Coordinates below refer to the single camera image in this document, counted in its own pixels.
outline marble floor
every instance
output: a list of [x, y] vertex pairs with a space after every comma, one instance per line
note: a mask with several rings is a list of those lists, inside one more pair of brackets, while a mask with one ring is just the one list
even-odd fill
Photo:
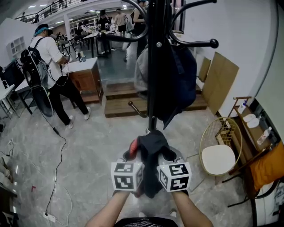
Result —
[[[80, 110], [73, 109], [68, 100], [63, 105], [68, 114], [75, 116], [75, 122], [70, 130], [56, 115], [48, 119], [67, 140], [48, 213], [66, 225], [72, 206], [69, 226], [83, 227], [112, 196], [110, 163], [128, 149], [134, 138], [145, 134], [147, 120], [139, 116], [105, 118], [104, 105], [90, 104], [91, 117], [85, 121]], [[158, 122], [158, 129], [190, 163], [193, 176], [189, 196], [214, 226], [250, 227], [250, 202], [227, 208], [227, 205], [244, 198], [241, 180], [237, 178], [222, 184], [221, 178], [208, 176], [202, 170], [196, 156], [201, 135], [213, 119], [210, 110], [185, 112], [177, 115], [164, 131], [162, 123]], [[25, 110], [19, 119], [14, 116], [6, 124], [0, 148], [8, 151], [7, 143], [10, 138], [14, 139], [16, 145], [8, 166], [16, 182], [11, 187], [18, 194], [13, 206], [19, 215], [20, 227], [61, 226], [48, 223], [43, 212], [53, 189], [55, 168], [60, 161], [60, 148], [64, 140], [53, 132], [39, 110], [32, 115]], [[160, 191], [154, 199], [146, 196], [137, 199], [130, 195], [119, 218], [135, 217], [140, 211], [149, 216], [167, 214], [174, 207], [171, 194], [164, 191]]]

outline cardboard panel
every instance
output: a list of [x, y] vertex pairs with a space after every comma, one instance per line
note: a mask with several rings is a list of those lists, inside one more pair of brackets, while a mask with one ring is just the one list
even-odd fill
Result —
[[213, 114], [222, 106], [238, 70], [237, 65], [215, 52], [202, 89], [202, 95]]
[[198, 75], [198, 78], [202, 82], [205, 82], [205, 80], [206, 80], [210, 64], [211, 64], [211, 60], [209, 60], [208, 58], [204, 57], [202, 65], [201, 65], [201, 68], [200, 68], [200, 71], [199, 71], [199, 75]]

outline coat rack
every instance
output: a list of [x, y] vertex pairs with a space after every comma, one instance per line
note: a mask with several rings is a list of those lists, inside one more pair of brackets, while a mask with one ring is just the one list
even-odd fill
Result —
[[[145, 20], [147, 26], [145, 30], [137, 37], [134, 38], [125, 38], [116, 35], [106, 35], [105, 33], [99, 33], [97, 35], [98, 40], [110, 40], [116, 42], [127, 42], [132, 43], [136, 42], [139, 39], [148, 35], [148, 101], [147, 101], [147, 116], [149, 118], [149, 124], [147, 132], [151, 132], [156, 129], [157, 118], [155, 117], [155, 102], [156, 102], [156, 92], [157, 92], [157, 73], [161, 73], [162, 69], [165, 67], [163, 59], [165, 58], [162, 48], [165, 42], [168, 42], [170, 37], [175, 43], [186, 47], [212, 47], [217, 48], [219, 43], [215, 39], [210, 41], [198, 41], [198, 42], [184, 42], [179, 40], [172, 31], [172, 25], [175, 20], [181, 15], [186, 9], [208, 4], [216, 3], [217, 0], [201, 0], [197, 2], [192, 2], [185, 4], [179, 8], [172, 15], [171, 0], [149, 0], [149, 6], [147, 8], [147, 13], [145, 10], [133, 0], [122, 0], [124, 2], [130, 3], [136, 7], [143, 19]], [[141, 112], [136, 108], [134, 103], [130, 102], [130, 106], [141, 116]]]

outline gold wire chair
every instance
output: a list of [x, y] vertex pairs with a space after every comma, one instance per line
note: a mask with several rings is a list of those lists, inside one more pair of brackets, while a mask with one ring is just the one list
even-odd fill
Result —
[[[231, 147], [231, 140], [238, 143], [237, 159]], [[206, 128], [202, 135], [199, 158], [203, 169], [208, 174], [222, 176], [237, 164], [241, 150], [242, 136], [239, 126], [229, 117], [219, 117]]]

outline white pillar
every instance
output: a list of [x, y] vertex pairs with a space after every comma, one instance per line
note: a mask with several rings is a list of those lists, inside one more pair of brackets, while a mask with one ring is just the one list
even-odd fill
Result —
[[70, 21], [69, 21], [69, 17], [67, 16], [67, 14], [64, 14], [64, 22], [65, 22], [65, 29], [66, 29], [66, 35], [68, 40], [72, 39], [71, 36], [71, 29], [70, 29]]

